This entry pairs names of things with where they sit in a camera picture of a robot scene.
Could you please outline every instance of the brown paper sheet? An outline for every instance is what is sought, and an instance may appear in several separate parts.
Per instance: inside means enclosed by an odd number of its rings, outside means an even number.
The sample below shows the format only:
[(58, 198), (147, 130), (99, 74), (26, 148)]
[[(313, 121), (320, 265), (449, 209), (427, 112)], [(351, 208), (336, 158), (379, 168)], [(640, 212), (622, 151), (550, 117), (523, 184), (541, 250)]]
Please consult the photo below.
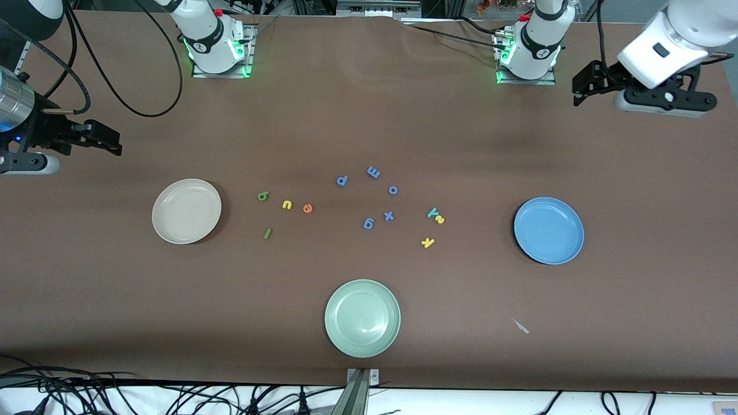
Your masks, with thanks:
[[(150, 21), (78, 14), (121, 95), (165, 108), (176, 73)], [(637, 32), (606, 25), (612, 62)], [(388, 18), (279, 18), (252, 78), (186, 77), (157, 119), (127, 112), (82, 51), (93, 106), (79, 120), (120, 131), (123, 156), (75, 148), (57, 176), (0, 178), (2, 351), (157, 379), (340, 384), (365, 366), (394, 386), (735, 390), (738, 114), (723, 70), (703, 71), (720, 103), (699, 120), (619, 113), (612, 95), (574, 108), (596, 27), (574, 24), (565, 43), (557, 86), (497, 85), (483, 47)], [(66, 57), (68, 35), (46, 45)], [(24, 70), (40, 92), (58, 76), (37, 50)], [(54, 100), (82, 103), (71, 79)], [(220, 190), (224, 215), (175, 246), (151, 207), (188, 177)], [(581, 216), (574, 261), (541, 265), (516, 245), (513, 216), (536, 196)], [(385, 284), (402, 312), (396, 342), (368, 360), (323, 328), (328, 297), (355, 278)]]

